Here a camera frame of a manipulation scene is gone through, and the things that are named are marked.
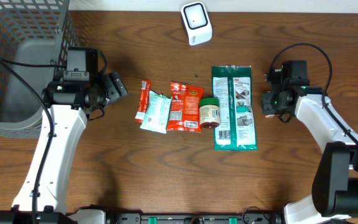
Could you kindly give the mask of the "red packet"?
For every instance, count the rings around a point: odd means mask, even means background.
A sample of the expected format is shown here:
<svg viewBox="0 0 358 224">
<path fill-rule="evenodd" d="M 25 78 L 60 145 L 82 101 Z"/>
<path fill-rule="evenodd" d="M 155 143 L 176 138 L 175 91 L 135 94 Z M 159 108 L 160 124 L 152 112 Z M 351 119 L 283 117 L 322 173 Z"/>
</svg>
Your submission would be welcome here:
<svg viewBox="0 0 358 224">
<path fill-rule="evenodd" d="M 142 87 L 141 87 L 140 98 L 139 98 L 139 107 L 135 115 L 135 121 L 138 123 L 142 123 L 145 118 L 145 113 L 147 111 L 147 107 L 149 103 L 151 84 L 152 82 L 150 80 L 141 81 Z"/>
</svg>

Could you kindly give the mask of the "green white 3M package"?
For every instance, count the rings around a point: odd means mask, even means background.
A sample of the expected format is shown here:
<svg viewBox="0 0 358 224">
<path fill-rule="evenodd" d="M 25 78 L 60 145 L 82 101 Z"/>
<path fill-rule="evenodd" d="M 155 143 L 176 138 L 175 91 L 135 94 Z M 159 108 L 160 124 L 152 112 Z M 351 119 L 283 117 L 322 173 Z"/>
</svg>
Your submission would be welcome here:
<svg viewBox="0 0 358 224">
<path fill-rule="evenodd" d="M 213 96 L 219 100 L 220 125 L 214 130 L 217 151 L 258 149 L 252 109 L 252 67 L 212 67 Z"/>
</svg>

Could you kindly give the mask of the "white small packet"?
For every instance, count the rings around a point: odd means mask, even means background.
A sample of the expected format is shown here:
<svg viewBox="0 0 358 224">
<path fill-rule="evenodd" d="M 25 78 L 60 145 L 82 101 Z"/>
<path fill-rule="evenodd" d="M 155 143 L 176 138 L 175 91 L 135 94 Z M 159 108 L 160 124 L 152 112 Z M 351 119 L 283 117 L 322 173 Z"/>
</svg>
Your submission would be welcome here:
<svg viewBox="0 0 358 224">
<path fill-rule="evenodd" d="M 172 98 L 151 90 L 149 105 L 140 129 L 166 134 L 171 103 Z"/>
</svg>

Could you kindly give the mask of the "green lid jar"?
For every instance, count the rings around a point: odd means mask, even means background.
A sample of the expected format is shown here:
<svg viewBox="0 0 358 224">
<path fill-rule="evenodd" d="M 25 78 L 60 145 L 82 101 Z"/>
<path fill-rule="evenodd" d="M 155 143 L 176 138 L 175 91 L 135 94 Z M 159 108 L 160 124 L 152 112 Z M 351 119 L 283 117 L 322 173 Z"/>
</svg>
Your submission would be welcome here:
<svg viewBox="0 0 358 224">
<path fill-rule="evenodd" d="M 220 107 L 217 98 L 202 98 L 199 104 L 201 128 L 217 128 L 220 125 Z"/>
</svg>

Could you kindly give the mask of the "red snack bag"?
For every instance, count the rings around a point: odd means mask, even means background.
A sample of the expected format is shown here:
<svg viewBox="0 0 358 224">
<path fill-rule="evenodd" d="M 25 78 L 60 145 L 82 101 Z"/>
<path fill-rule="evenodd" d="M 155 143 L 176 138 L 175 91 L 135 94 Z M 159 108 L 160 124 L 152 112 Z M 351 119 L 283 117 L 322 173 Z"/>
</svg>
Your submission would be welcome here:
<svg viewBox="0 0 358 224">
<path fill-rule="evenodd" d="M 201 132 L 199 104 L 204 88 L 185 83 L 171 82 L 172 103 L 167 130 Z"/>
</svg>

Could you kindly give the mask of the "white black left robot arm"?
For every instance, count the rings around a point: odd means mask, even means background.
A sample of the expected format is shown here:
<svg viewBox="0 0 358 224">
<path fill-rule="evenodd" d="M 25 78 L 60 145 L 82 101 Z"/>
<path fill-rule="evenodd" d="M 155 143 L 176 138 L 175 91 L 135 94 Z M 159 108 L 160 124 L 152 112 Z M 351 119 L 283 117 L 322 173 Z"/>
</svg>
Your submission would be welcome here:
<svg viewBox="0 0 358 224">
<path fill-rule="evenodd" d="M 42 127 L 35 153 L 22 188 L 10 210 L 0 210 L 0 223 L 111 223 L 107 210 L 96 205 L 67 214 L 67 186 L 76 147 L 90 114 L 101 112 L 127 95 L 117 72 L 99 68 L 102 51 L 89 47 L 69 47 L 66 64 L 41 95 L 10 68 L 40 103 Z"/>
</svg>

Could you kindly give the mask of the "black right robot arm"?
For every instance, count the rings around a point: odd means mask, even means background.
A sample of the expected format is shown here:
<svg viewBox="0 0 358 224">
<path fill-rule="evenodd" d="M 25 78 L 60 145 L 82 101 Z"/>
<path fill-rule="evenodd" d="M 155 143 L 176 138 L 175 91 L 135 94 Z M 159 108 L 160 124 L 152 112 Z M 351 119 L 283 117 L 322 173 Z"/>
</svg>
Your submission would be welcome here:
<svg viewBox="0 0 358 224">
<path fill-rule="evenodd" d="M 358 216 L 358 134 L 326 91 L 310 85 L 304 68 L 271 69 L 265 78 L 272 89 L 262 95 L 264 115 L 298 119 L 323 153 L 311 195 L 287 204 L 282 222 L 342 222 Z"/>
</svg>

